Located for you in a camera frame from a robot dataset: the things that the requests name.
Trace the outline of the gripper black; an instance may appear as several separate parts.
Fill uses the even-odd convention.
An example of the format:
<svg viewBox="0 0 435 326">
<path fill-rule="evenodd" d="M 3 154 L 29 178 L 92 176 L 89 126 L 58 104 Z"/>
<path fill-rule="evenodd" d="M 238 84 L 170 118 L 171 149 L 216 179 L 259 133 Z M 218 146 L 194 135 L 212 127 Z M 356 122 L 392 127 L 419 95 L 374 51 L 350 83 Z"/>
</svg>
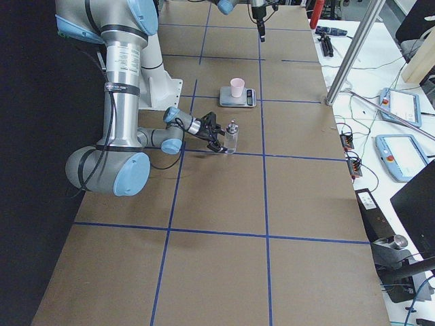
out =
<svg viewBox="0 0 435 326">
<path fill-rule="evenodd" d="M 266 1 L 251 0 L 252 17 L 256 21 L 258 34 L 261 42 L 265 42 L 266 29 L 264 18 L 266 17 Z"/>
<path fill-rule="evenodd" d="M 225 130 L 217 123 L 217 117 L 214 112 L 204 115 L 200 122 L 200 128 L 196 136 L 204 141 L 209 141 L 207 148 L 215 153 L 225 153 L 227 148 L 219 143 L 218 135 L 225 135 Z"/>
</svg>

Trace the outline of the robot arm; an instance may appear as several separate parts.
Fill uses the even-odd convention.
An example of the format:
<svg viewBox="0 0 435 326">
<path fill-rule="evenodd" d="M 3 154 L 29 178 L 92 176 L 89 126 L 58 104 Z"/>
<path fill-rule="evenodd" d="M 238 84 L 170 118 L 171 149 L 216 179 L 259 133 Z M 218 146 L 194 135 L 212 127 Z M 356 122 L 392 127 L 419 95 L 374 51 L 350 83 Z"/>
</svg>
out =
<svg viewBox="0 0 435 326">
<path fill-rule="evenodd" d="M 248 18 L 258 30 L 258 36 L 261 43 L 265 42 L 266 36 L 266 21 L 278 10 L 278 1 L 266 0 L 253 0 L 253 1 L 239 1 L 239 0 L 218 0 L 211 1 L 223 15 L 229 15 L 234 11 L 235 7 L 240 3 L 247 5 Z"/>
<path fill-rule="evenodd" d="M 56 23 L 64 36 L 106 49 L 96 61 L 105 79 L 103 136 L 69 156 L 65 172 L 75 187 L 133 196 L 152 168 L 144 149 L 175 155 L 186 134 L 225 151 L 214 113 L 197 118 L 177 106 L 182 80 L 164 69 L 155 1 L 57 1 Z"/>
</svg>

